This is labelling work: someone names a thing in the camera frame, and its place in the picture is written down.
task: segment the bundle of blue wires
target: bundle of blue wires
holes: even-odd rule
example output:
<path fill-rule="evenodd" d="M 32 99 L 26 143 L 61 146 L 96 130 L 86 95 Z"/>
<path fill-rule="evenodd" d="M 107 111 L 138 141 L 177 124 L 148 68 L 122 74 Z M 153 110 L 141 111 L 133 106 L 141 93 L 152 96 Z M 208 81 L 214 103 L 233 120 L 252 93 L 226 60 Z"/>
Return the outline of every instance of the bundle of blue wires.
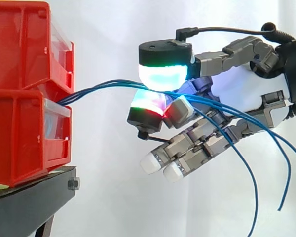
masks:
<path fill-rule="evenodd" d="M 78 92 L 73 93 L 72 95 L 58 101 L 58 104 L 60 105 L 68 105 L 71 104 L 77 100 L 79 100 L 80 98 L 84 97 L 85 95 L 99 90 L 99 89 L 104 89 L 104 88 L 110 88 L 110 87 L 130 87 L 130 88 L 136 88 L 136 89 L 144 89 L 144 90 L 150 90 L 147 87 L 145 87 L 142 83 L 139 82 L 134 82 L 134 81 L 129 81 L 129 80 L 111 80 L 111 81 L 107 81 L 104 83 L 101 83 L 95 87 L 92 88 L 88 88 L 88 89 L 84 89 Z M 179 96 L 185 96 L 187 98 L 188 101 L 190 102 L 196 102 L 196 103 L 201 103 L 201 104 L 205 104 L 205 105 L 209 105 L 212 108 L 230 113 L 232 115 L 235 115 L 239 118 L 242 118 L 258 127 L 260 127 L 261 129 L 265 130 L 275 141 L 276 145 L 279 147 L 280 151 L 282 152 L 287 166 L 288 166 L 288 176 L 287 176 L 287 181 L 286 181 L 286 185 L 285 185 L 285 189 L 284 189 L 284 193 L 283 193 L 283 197 L 280 203 L 280 206 L 278 208 L 278 211 L 280 211 L 284 205 L 285 202 L 285 198 L 287 195 L 287 191 L 288 191 L 288 187 L 290 184 L 290 179 L 291 179 L 291 163 L 288 159 L 288 156 L 286 155 L 286 153 L 284 152 L 283 148 L 281 147 L 281 145 L 279 144 L 278 139 L 282 140 L 285 144 L 287 144 L 295 153 L 296 153 L 296 148 L 290 143 L 288 142 L 285 138 L 281 137 L 280 135 L 276 134 L 275 132 L 271 131 L 270 129 L 268 129 L 267 127 L 265 127 L 261 122 L 259 122 L 256 118 L 254 118 L 253 116 L 244 113 L 240 110 L 237 110 L 231 106 L 222 104 L 220 102 L 208 99 L 208 98 L 203 98 L 200 96 L 195 96 L 195 95 L 189 95 L 189 94 L 180 94 L 180 93 L 174 93 L 174 92 L 160 92 L 160 91 L 155 91 L 155 90 L 150 90 L 150 91 L 154 91 L 154 92 L 158 92 L 158 93 L 164 93 L 168 96 L 171 96 L 173 98 L 177 98 Z M 257 220 L 257 215 L 258 215 L 258 188 L 257 188 L 257 183 L 255 180 L 255 177 L 253 175 L 253 172 L 251 171 L 248 163 L 245 161 L 245 159 L 243 158 L 243 156 L 241 155 L 241 153 L 237 150 L 237 148 L 235 147 L 235 145 L 233 144 L 233 142 L 230 140 L 230 138 L 226 135 L 226 133 L 224 133 L 224 131 L 211 119 L 209 118 L 206 114 L 204 114 L 203 112 L 201 112 L 200 110 L 198 110 L 197 108 L 194 108 L 195 111 L 197 113 L 199 113 L 200 115 L 202 115 L 205 119 L 207 119 L 213 126 L 215 126 L 217 128 L 217 130 L 226 138 L 226 140 L 229 142 L 230 146 L 235 150 L 235 152 L 239 155 L 239 157 L 241 158 L 241 160 L 243 161 L 243 163 L 245 164 L 246 168 L 248 169 L 250 176 L 252 178 L 253 184 L 254 184 L 254 188 L 255 188 L 255 214 L 254 214 L 254 219 L 253 219 L 253 223 L 251 226 L 251 229 L 249 231 L 248 236 L 251 236 L 255 224 L 256 224 L 256 220 Z"/>

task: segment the stacked red bins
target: stacked red bins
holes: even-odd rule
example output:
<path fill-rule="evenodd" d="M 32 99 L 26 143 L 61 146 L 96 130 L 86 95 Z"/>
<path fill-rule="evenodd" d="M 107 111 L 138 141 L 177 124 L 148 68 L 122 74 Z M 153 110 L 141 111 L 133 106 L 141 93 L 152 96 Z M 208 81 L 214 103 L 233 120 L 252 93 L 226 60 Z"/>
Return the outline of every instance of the stacked red bins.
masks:
<path fill-rule="evenodd" d="M 71 159 L 74 46 L 45 2 L 0 1 L 0 184 L 46 175 Z"/>

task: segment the metal screw on finger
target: metal screw on finger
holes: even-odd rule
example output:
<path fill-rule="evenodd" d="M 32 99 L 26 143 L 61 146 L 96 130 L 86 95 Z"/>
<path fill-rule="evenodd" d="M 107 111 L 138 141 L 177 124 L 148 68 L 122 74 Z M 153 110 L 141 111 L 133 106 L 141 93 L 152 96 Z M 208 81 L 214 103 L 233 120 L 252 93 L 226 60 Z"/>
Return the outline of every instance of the metal screw on finger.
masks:
<path fill-rule="evenodd" d="M 161 162 L 161 159 L 159 158 L 159 155 L 154 155 L 154 157 L 156 157 L 158 162 Z"/>

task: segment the glowing green light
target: glowing green light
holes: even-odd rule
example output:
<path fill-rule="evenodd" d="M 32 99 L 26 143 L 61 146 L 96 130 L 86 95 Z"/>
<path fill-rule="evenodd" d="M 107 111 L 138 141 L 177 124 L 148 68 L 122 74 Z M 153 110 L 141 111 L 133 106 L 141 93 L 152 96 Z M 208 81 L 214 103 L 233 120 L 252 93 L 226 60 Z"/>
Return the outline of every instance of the glowing green light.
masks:
<path fill-rule="evenodd" d="M 139 77 L 149 89 L 158 91 L 172 91 L 179 89 L 187 76 L 186 65 L 169 67 L 145 67 L 139 65 Z"/>
<path fill-rule="evenodd" d="M 167 103 L 164 94 L 148 90 L 138 90 L 131 105 L 131 107 L 151 110 L 160 115 L 163 115 L 166 106 Z"/>

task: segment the white background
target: white background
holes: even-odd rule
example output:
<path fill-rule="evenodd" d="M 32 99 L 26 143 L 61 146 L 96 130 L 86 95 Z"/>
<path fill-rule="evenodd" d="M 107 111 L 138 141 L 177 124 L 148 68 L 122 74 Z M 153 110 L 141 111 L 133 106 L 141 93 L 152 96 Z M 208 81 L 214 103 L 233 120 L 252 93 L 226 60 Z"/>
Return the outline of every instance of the white background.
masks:
<path fill-rule="evenodd" d="M 296 0 L 50 0 L 59 25 L 75 43 L 76 90 L 111 79 L 138 78 L 138 45 L 173 38 L 186 26 L 260 29 L 272 21 L 296 37 Z M 243 35 L 203 33 L 196 53 L 218 51 Z M 142 156 L 158 143 L 136 138 L 126 123 L 135 91 L 97 91 L 73 104 L 73 159 L 81 178 L 76 197 L 55 216 L 53 237 L 244 237 L 254 213 L 254 190 L 231 149 L 174 184 L 162 172 L 145 175 Z M 296 118 L 276 131 L 296 146 Z M 161 137 L 176 131 L 164 129 Z M 256 176 L 259 215 L 253 236 L 296 236 L 296 156 L 287 200 L 277 211 L 287 177 L 283 156 L 267 134 L 241 141 Z"/>

